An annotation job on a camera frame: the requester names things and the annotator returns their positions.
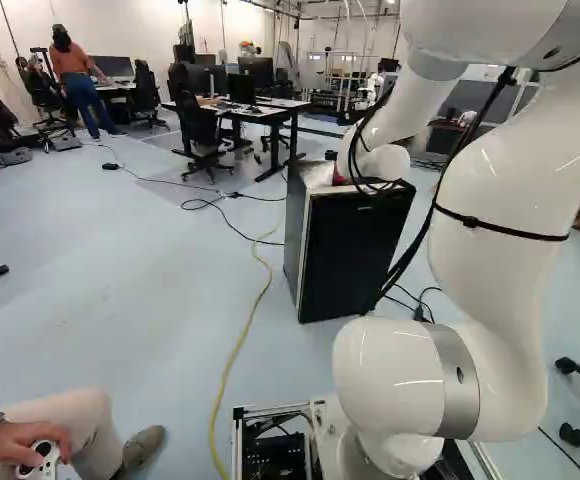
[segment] shoe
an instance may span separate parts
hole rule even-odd
[[[150,460],[163,445],[166,429],[161,425],[153,425],[140,431],[123,446],[123,460],[114,480],[128,480]]]

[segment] knee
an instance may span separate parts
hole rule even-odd
[[[112,412],[110,395],[100,387],[88,387],[74,392],[75,400],[96,418],[108,416]]]

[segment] jeans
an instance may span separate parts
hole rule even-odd
[[[83,121],[88,127],[88,132],[92,138],[99,138],[99,128],[92,114],[90,113],[89,106],[94,108],[101,126],[105,128],[108,133],[117,133],[117,127],[115,127],[106,108],[103,106],[101,97],[97,93],[94,83],[88,75],[82,75],[79,73],[64,73],[62,75],[63,82],[66,86],[66,93],[68,95],[68,100],[74,103],[83,117]]]
[[[5,408],[13,422],[52,422],[70,432],[72,465],[83,480],[108,480],[121,466],[123,444],[112,422],[110,398],[97,388],[40,398]],[[0,463],[0,480],[14,478]]]

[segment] orange shirt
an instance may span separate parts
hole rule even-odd
[[[94,66],[94,61],[74,42],[70,44],[70,51],[67,53],[60,52],[53,45],[50,47],[50,58],[52,59],[52,68],[59,78],[67,72],[88,73]]]

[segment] red object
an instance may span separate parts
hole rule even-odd
[[[335,163],[334,172],[332,174],[332,186],[339,187],[341,185],[347,185],[347,184],[348,184],[348,180],[346,179],[346,177],[339,174],[339,171],[337,170],[337,164]]]

